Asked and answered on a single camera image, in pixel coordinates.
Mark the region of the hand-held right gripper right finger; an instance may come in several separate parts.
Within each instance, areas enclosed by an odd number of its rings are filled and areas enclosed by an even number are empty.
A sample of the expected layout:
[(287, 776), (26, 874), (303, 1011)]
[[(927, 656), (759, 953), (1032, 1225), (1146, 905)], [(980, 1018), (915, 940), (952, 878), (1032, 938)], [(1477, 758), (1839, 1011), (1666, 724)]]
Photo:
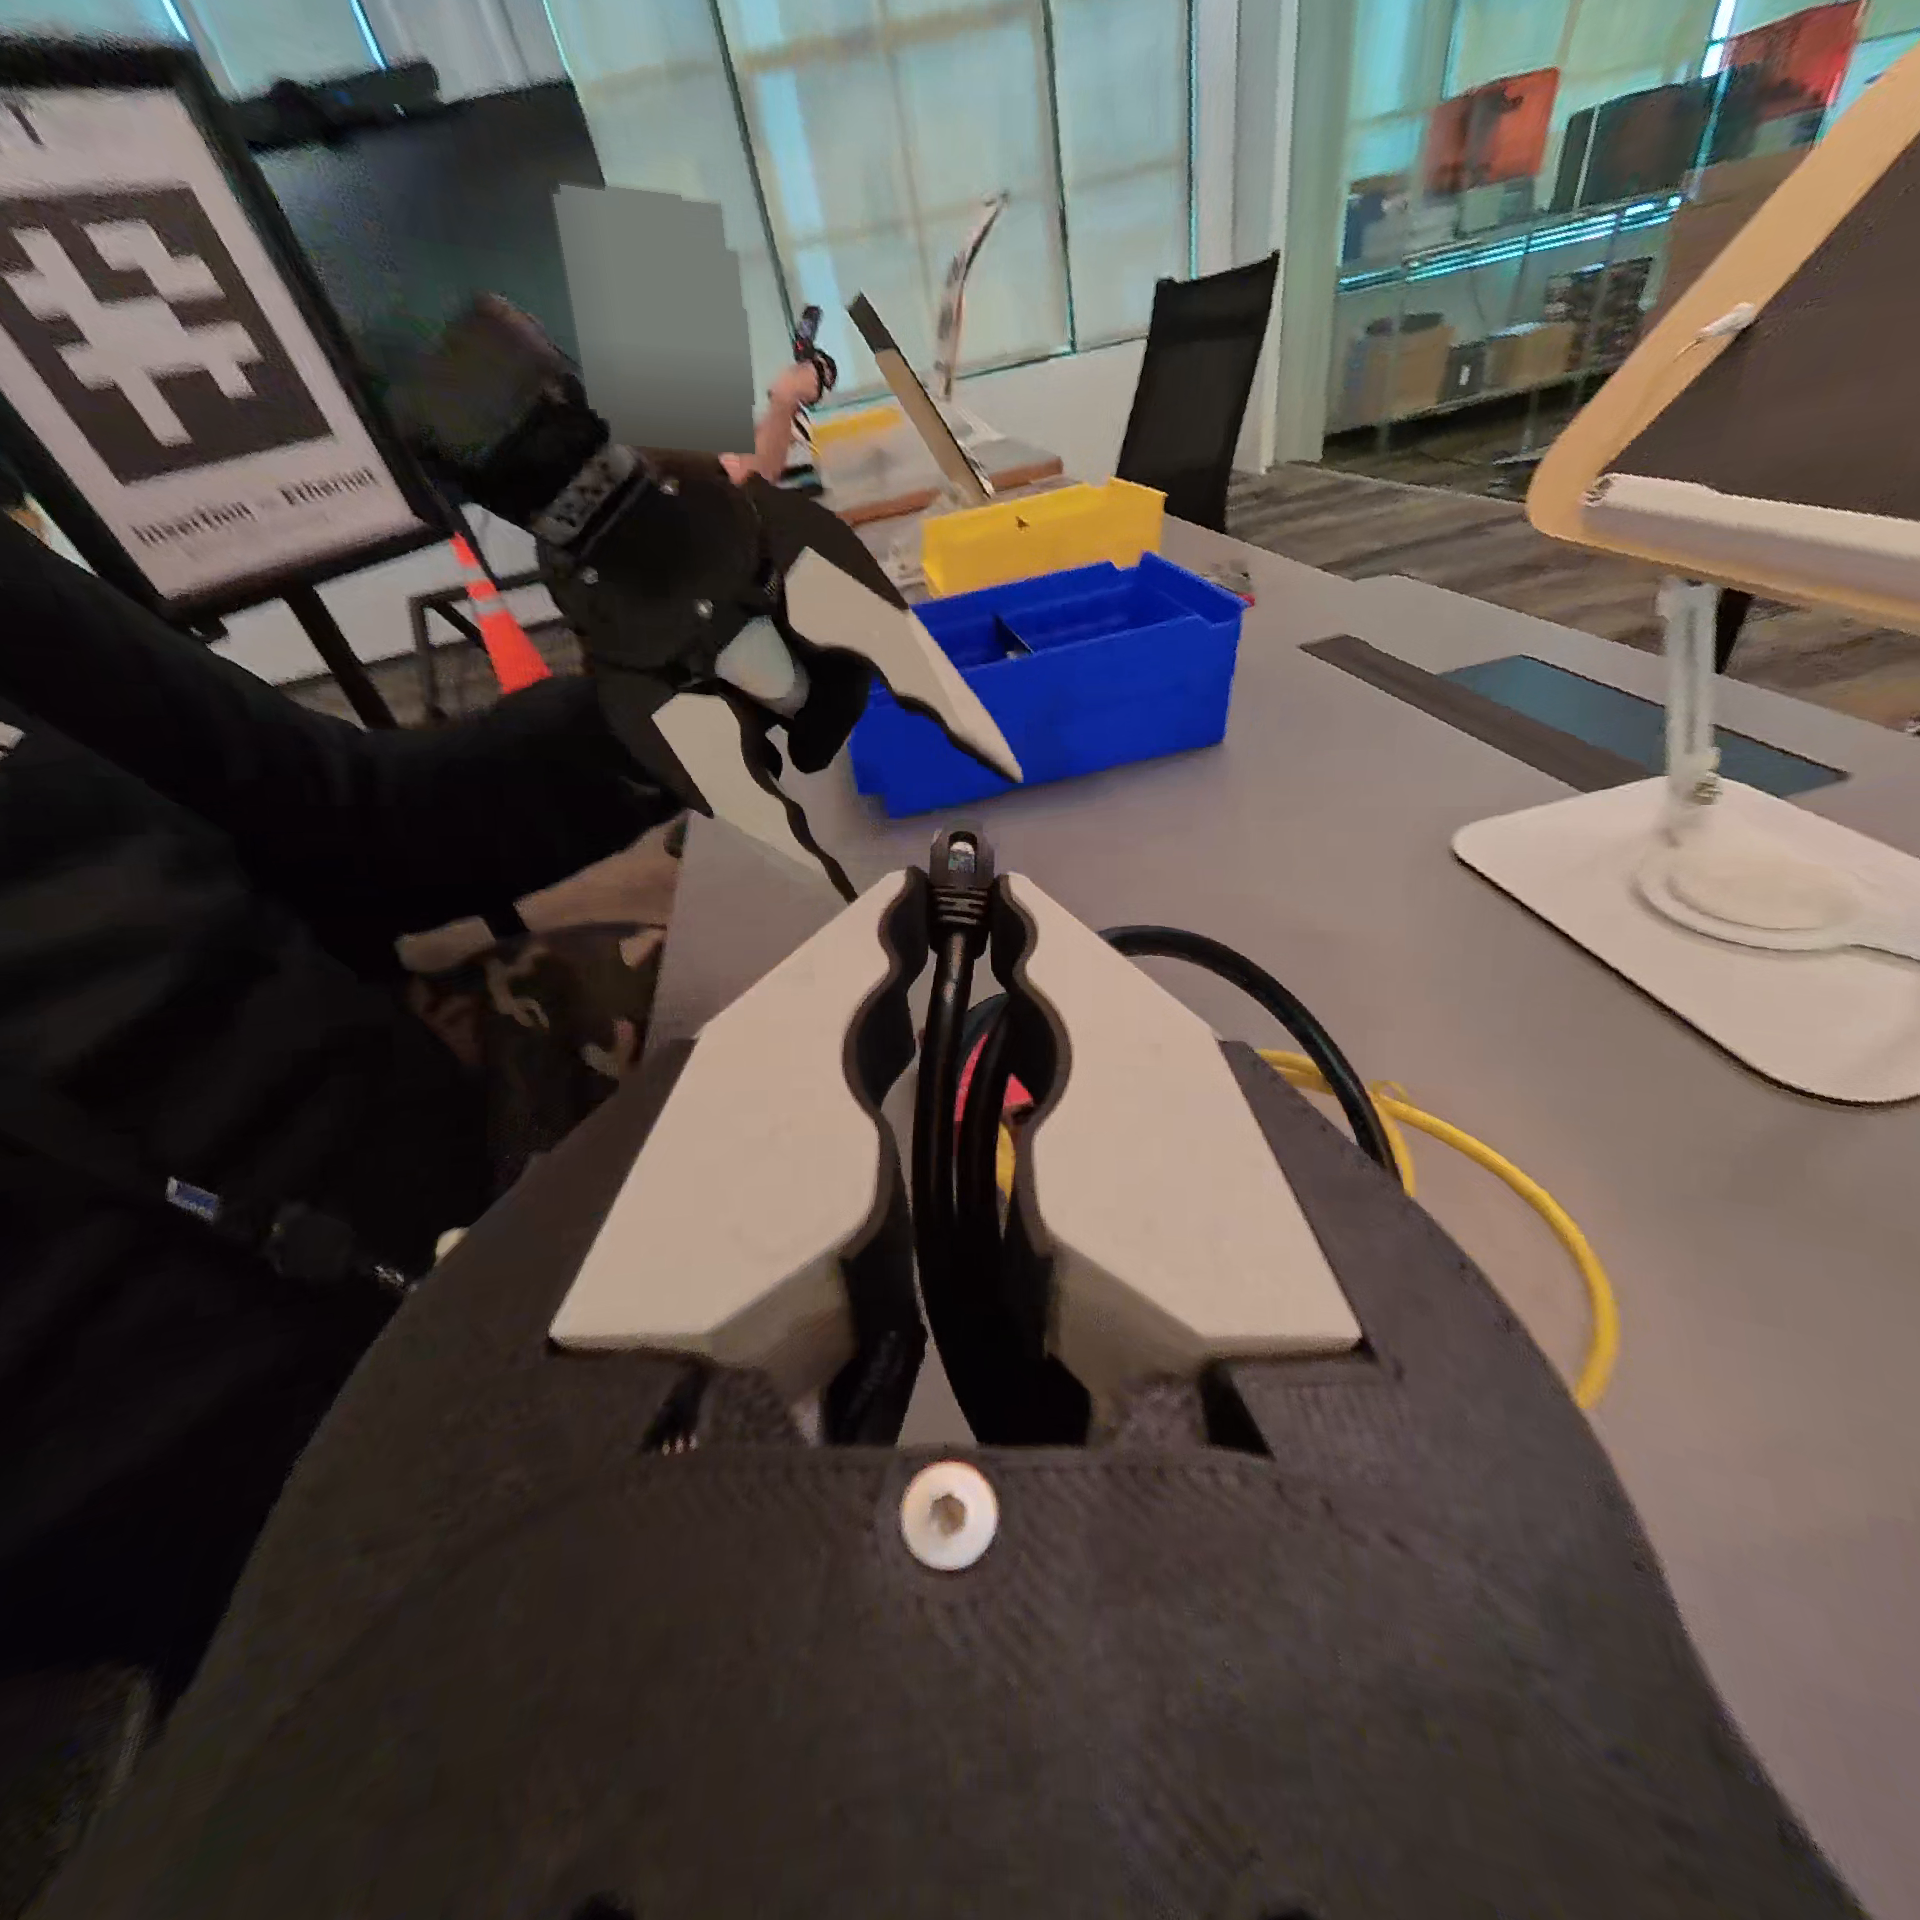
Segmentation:
[(1000, 1193), (982, 1075), (982, 1444), (1060, 1449), (1142, 1390), (1361, 1357), (1214, 1029), (1031, 878), (993, 885), (992, 970), (1031, 1113)]

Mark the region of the person's camouflage pants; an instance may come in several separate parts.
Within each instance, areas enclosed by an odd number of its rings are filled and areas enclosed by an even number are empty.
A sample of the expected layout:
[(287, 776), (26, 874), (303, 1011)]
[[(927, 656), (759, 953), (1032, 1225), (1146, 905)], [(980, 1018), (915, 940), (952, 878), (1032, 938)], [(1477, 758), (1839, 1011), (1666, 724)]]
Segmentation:
[(398, 940), (415, 1018), (453, 1054), (484, 1110), (490, 1195), (563, 1144), (643, 1059), (686, 816), (478, 919)]

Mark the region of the orange traffic cone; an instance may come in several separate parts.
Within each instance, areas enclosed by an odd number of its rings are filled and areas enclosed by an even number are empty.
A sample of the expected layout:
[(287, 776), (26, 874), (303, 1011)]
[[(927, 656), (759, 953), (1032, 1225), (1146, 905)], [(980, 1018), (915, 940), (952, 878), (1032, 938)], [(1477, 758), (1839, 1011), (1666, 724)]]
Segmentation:
[(449, 550), (464, 578), (468, 614), (490, 657), (501, 698), (524, 693), (554, 679), (551, 661), (513, 617), (504, 587), (468, 539), (450, 539)]

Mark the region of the storage shelf rack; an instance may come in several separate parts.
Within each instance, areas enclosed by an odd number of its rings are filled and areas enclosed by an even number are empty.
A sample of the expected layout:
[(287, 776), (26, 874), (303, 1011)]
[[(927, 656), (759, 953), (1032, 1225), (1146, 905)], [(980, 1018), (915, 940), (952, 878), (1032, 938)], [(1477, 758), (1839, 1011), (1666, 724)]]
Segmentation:
[(1477, 406), (1538, 446), (1677, 278), (1673, 225), (1913, 47), (1916, 5), (1357, 5), (1325, 446)]

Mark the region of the framed sign on easel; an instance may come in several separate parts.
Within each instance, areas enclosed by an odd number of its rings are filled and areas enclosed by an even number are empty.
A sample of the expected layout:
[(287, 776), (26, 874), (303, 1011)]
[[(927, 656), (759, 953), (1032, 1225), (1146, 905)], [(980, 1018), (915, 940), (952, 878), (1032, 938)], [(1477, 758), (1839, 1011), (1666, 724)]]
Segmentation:
[(322, 584), (453, 526), (188, 47), (3, 34), (3, 459), (139, 608), (287, 603), (398, 727)]

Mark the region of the large black screen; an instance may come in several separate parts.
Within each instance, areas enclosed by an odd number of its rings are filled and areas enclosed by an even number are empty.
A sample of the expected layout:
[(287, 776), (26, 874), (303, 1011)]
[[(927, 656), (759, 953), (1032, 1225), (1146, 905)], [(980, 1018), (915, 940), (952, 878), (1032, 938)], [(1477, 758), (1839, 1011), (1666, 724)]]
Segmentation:
[(441, 100), (428, 62), (227, 103), (377, 403), (474, 298), (577, 359), (555, 191), (600, 188), (573, 83)]

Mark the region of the person's black jacket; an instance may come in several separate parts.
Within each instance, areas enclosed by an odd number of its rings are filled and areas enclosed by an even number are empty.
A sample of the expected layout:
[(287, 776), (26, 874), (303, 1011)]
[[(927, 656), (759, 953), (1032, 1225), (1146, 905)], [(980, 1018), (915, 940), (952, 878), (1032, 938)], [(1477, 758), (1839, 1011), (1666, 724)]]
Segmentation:
[(384, 1277), (490, 1203), (395, 981), (422, 746), (3, 522), (3, 1676), (189, 1671)]

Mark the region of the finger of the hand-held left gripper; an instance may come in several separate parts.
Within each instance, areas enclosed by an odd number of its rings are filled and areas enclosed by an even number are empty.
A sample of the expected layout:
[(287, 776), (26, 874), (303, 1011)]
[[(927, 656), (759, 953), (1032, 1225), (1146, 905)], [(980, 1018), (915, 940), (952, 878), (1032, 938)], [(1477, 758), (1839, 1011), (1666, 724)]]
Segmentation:
[(815, 846), (805, 809), (782, 790), (782, 758), (752, 706), (716, 693), (666, 701), (650, 727), (684, 776), (686, 806), (791, 864), (809, 868), (851, 903), (842, 864)]
[(931, 718), (957, 752), (1005, 782), (1023, 782), (1014, 746), (911, 608), (809, 547), (786, 572), (782, 602), (795, 638), (861, 661), (900, 706)]

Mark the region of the blue plastic bin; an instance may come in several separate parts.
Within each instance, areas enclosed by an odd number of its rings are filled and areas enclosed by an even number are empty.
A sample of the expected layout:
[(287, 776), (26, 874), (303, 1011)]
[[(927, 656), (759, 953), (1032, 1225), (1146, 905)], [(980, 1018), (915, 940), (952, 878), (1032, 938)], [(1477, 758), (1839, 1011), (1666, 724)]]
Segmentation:
[(1245, 597), (1142, 558), (931, 597), (919, 621), (1019, 761), (1023, 786), (1210, 752)]

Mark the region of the black office chair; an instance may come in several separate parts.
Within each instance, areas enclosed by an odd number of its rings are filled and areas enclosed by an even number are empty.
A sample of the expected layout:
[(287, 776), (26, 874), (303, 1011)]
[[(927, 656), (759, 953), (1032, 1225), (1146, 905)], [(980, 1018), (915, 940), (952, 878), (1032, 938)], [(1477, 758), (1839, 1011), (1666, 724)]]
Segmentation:
[(1269, 335), (1280, 252), (1210, 278), (1161, 278), (1115, 480), (1162, 493), (1162, 514), (1226, 531), (1237, 438)]

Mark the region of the tilted board on stand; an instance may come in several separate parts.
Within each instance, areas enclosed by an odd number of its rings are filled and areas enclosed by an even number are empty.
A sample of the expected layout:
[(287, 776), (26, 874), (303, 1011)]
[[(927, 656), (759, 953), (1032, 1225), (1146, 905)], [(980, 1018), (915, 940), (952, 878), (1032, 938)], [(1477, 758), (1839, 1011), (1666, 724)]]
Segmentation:
[(901, 421), (911, 425), (911, 432), (924, 446), (931, 466), (938, 467), (951, 498), (963, 509), (987, 505), (993, 498), (993, 486), (992, 486), (987, 473), (973, 462), (973, 456), (952, 437), (951, 424), (945, 421), (942, 406), (935, 403), (935, 399), (927, 396), (921, 378), (911, 372), (904, 358), (900, 354), (900, 343), (891, 335), (891, 328), (884, 326), (884, 319), (878, 314), (878, 310), (868, 302), (864, 294), (855, 294), (851, 302), (846, 305), (846, 312), (847, 312), (847, 322), (851, 322), (858, 341), (868, 348), (885, 391), (900, 403)]

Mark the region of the yellow plastic bin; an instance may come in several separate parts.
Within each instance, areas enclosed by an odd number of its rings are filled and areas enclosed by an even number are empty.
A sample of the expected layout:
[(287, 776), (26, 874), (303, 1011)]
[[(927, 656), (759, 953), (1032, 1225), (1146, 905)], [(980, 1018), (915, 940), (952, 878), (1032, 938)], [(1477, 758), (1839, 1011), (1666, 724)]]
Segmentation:
[(919, 566), (935, 597), (1042, 578), (1051, 572), (1131, 569), (1162, 542), (1162, 493), (1110, 478), (927, 514)]

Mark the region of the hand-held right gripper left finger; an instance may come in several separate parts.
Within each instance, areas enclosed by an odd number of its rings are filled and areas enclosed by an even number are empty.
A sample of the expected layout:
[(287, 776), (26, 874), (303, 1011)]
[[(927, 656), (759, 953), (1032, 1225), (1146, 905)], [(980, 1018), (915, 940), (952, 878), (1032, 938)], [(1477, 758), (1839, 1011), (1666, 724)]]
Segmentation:
[(894, 1444), (924, 1363), (884, 1100), (915, 1063), (924, 874), (881, 878), (689, 1044), (551, 1344), (743, 1372)]

